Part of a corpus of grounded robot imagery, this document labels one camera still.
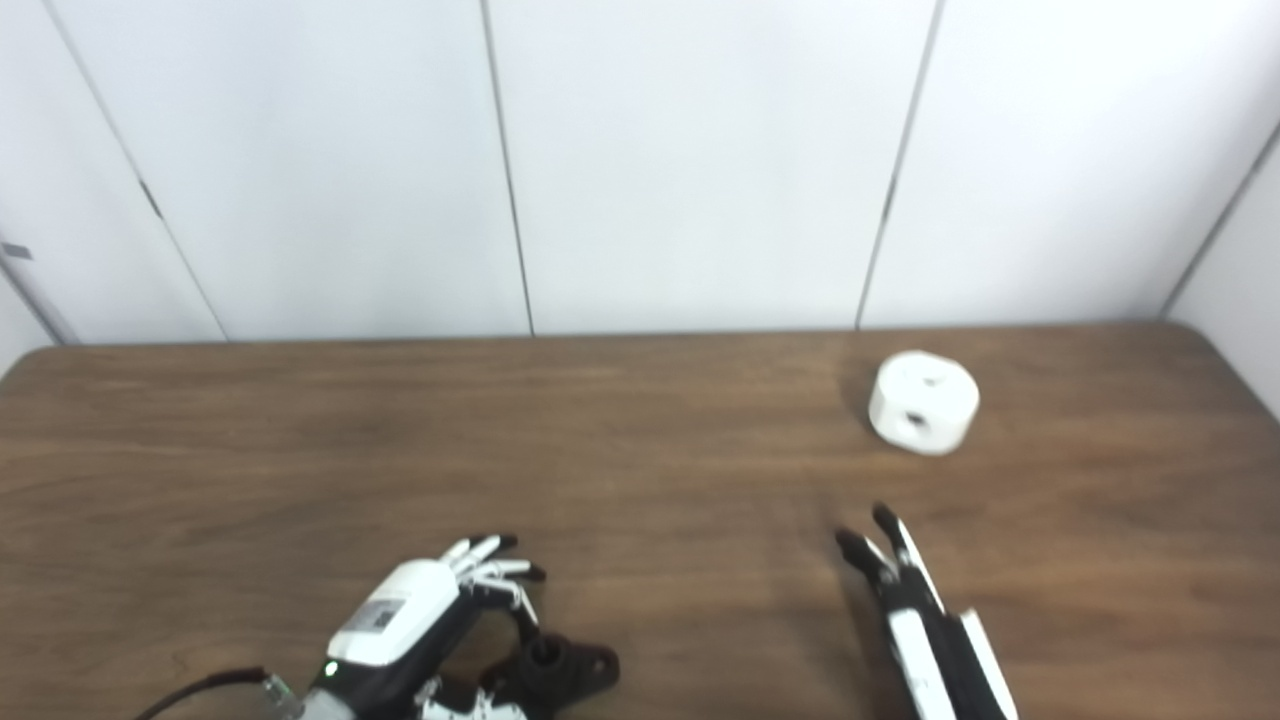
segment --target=wooden table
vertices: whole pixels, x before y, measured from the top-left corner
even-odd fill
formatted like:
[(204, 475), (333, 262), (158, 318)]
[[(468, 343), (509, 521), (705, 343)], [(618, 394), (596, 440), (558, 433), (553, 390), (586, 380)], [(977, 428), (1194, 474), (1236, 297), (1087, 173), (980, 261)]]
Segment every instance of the wooden table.
[[(951, 456), (867, 427), (911, 347), (982, 388)], [(545, 625), (622, 657), (567, 717), (890, 720), (829, 537), (876, 498), (1023, 717), (1280, 716), (1280, 432), (1158, 324), (41, 351), (0, 384), (0, 716), (127, 719), (246, 664), (305, 685), (398, 561), (507, 530)], [(486, 619), (454, 667), (512, 637)]]

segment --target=black bracket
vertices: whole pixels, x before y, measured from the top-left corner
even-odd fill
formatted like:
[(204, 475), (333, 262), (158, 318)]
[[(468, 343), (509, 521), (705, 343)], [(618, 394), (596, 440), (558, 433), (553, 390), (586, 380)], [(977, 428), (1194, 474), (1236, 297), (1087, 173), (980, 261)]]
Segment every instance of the black bracket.
[(485, 670), (480, 687), (493, 693), (494, 705), (516, 703), (529, 720), (550, 720), (618, 684), (620, 675), (618, 655), (611, 648), (547, 634)]

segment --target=black cable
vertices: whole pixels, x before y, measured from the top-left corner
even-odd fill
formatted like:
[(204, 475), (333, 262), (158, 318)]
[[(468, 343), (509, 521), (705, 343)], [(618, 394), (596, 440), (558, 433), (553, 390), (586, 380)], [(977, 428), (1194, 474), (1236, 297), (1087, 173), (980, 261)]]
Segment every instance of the black cable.
[(262, 683), (271, 675), (261, 667), (244, 667), (241, 670), (227, 670), (224, 673), (214, 673), (212, 675), (205, 678), (204, 680), (196, 680), (195, 683), (179, 688), (163, 698), (157, 700), (155, 705), (142, 711), (141, 715), (133, 720), (151, 720), (156, 715), (160, 715), (169, 707), (177, 705), (179, 701), (186, 700), (198, 692), (207, 691), (210, 688), (218, 688), (221, 685), (237, 685), (241, 683)]

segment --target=white cylinder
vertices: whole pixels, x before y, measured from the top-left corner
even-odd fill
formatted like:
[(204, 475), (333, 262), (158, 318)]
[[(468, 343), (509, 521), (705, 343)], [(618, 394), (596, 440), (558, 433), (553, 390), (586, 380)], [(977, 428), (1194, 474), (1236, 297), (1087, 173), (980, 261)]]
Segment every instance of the white cylinder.
[(946, 455), (964, 439), (978, 413), (978, 383), (969, 370), (923, 350), (881, 364), (868, 414), (886, 441), (922, 455)]

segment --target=white wall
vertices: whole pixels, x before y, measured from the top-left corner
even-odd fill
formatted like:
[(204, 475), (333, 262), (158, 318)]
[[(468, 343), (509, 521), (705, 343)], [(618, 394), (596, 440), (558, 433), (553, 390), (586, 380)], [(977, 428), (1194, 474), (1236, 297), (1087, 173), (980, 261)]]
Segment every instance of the white wall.
[(1153, 318), (1277, 119), (1275, 0), (952, 0), (861, 325)]
[(1280, 418), (1280, 152), (1275, 147), (1170, 316), (1204, 333)]
[(529, 333), (479, 0), (54, 5), (232, 340)]
[(0, 0), (0, 240), (72, 342), (1155, 318), (1280, 4), (951, 0), (900, 154), (933, 9)]
[(224, 340), (40, 0), (0, 1), (0, 240), (69, 341)]
[(539, 333), (851, 328), (933, 0), (492, 0)]
[(0, 377), (23, 355), (52, 345), (49, 333), (36, 322), (22, 297), (0, 273)]

